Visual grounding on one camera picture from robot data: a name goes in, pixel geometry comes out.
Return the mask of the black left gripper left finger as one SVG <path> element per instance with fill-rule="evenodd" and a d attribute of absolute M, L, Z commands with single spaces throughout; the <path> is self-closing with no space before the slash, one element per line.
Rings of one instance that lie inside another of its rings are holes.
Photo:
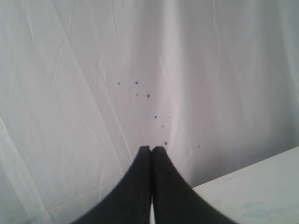
<path fill-rule="evenodd" d="M 141 146 L 115 188 L 75 224 L 149 224 L 151 208 L 151 150 Z"/>

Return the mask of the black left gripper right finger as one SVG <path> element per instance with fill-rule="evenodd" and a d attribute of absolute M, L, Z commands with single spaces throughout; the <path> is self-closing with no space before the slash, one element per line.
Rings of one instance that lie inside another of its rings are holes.
<path fill-rule="evenodd" d="M 164 147 L 152 150 L 152 197 L 156 224 L 230 224 L 183 179 Z"/>

